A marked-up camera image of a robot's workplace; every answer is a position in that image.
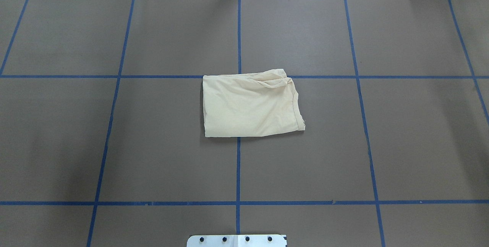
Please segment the beige long-sleeve printed shirt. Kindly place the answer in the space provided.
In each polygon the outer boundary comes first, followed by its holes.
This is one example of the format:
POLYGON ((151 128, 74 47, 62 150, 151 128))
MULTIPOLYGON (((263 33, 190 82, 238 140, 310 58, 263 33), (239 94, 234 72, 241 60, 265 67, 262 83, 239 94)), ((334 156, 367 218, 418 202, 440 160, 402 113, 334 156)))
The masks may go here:
POLYGON ((208 138, 264 137, 306 128, 295 82, 283 69, 203 76, 202 112, 208 138))

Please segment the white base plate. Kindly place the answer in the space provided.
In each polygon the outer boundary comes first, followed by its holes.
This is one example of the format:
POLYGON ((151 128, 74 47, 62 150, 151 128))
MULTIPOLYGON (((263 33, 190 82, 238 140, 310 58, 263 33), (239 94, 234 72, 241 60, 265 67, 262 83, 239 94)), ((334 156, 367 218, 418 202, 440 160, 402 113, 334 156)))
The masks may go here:
POLYGON ((244 234, 244 235, 194 235, 190 236, 187 247, 287 247, 286 235, 244 234))

